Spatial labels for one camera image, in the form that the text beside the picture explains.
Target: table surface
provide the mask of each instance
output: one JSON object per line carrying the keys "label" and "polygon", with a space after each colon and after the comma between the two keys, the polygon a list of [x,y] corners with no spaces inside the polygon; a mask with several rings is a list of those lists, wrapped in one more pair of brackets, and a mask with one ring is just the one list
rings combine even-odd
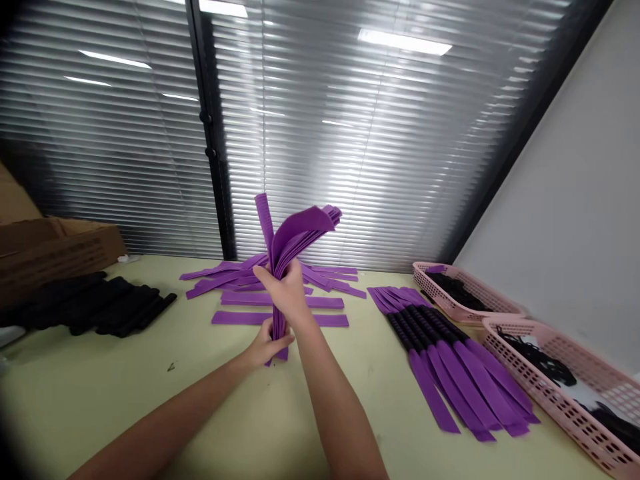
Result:
{"label": "table surface", "polygon": [[[63,479],[118,434],[171,396],[240,353],[256,326],[212,325],[220,291],[187,300],[196,282],[180,274],[218,261],[146,255],[114,265],[110,277],[174,292],[178,299],[147,330],[125,339],[64,327],[36,332],[6,347],[0,379],[3,410],[30,465],[42,478]],[[410,275],[360,272],[364,289],[414,287]],[[441,432],[420,392],[407,354],[371,298],[315,289],[345,301],[349,328],[323,332],[358,394],[392,479],[609,478],[536,406],[541,425],[522,438],[495,434],[479,443]],[[165,479],[315,479],[329,475],[297,345],[288,362],[254,372],[231,394]]]}

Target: pink basket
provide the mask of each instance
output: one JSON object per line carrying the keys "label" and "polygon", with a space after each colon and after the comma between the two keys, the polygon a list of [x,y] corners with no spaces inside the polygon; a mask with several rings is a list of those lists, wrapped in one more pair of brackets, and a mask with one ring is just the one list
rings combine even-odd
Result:
{"label": "pink basket", "polygon": [[[447,292],[442,290],[436,282],[431,280],[426,271],[429,267],[442,266],[443,273],[451,278],[462,280],[466,290],[482,300],[486,306],[492,309],[492,312],[472,310],[460,305],[456,300],[451,298]],[[413,264],[413,280],[438,304],[442,310],[446,312],[456,322],[475,323],[482,322],[484,318],[504,318],[518,319],[526,317],[527,314],[522,311],[516,304],[508,298],[500,295],[498,292],[489,288],[480,280],[472,277],[464,270],[451,265],[442,263],[414,262]]]}
{"label": "pink basket", "polygon": [[593,418],[554,382],[497,334],[500,326],[511,335],[532,335],[546,354],[562,361],[571,372],[635,423],[640,423],[640,384],[620,373],[566,335],[532,320],[487,318],[482,321],[484,346],[513,378],[610,476],[640,479],[640,456]]}

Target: horizontal blinds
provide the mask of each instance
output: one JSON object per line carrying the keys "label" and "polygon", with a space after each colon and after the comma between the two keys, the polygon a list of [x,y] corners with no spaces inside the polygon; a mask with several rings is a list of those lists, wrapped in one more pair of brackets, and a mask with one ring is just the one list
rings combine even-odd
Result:
{"label": "horizontal blinds", "polygon": [[[310,205],[344,216],[314,264],[408,271],[441,254],[535,80],[570,46],[577,0],[246,0],[213,23],[236,244],[264,249]],[[367,43],[361,29],[452,45]]]}
{"label": "horizontal blinds", "polygon": [[134,253],[222,258],[198,98],[184,5],[30,1],[0,63],[0,135],[45,214],[116,223]]}

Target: brown cardboard box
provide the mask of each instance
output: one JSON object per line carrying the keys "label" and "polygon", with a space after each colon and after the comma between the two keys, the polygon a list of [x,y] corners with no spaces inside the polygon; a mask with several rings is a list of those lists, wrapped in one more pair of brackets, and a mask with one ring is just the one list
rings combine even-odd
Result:
{"label": "brown cardboard box", "polygon": [[0,163],[0,225],[42,218],[27,192]]}
{"label": "brown cardboard box", "polygon": [[127,253],[116,225],[42,218],[0,225],[0,306],[51,280],[102,270]]}

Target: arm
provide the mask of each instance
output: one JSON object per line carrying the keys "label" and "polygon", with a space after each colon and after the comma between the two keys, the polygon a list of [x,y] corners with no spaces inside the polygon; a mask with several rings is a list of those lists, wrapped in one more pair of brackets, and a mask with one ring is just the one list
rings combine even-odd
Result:
{"label": "arm", "polygon": [[293,342],[291,335],[272,341],[272,324],[266,320],[249,348],[142,418],[69,480],[154,478],[250,372]]}
{"label": "arm", "polygon": [[388,479],[367,414],[307,306],[300,263],[294,259],[281,281],[262,267],[254,267],[253,272],[296,334],[315,421],[333,475],[337,479]]}

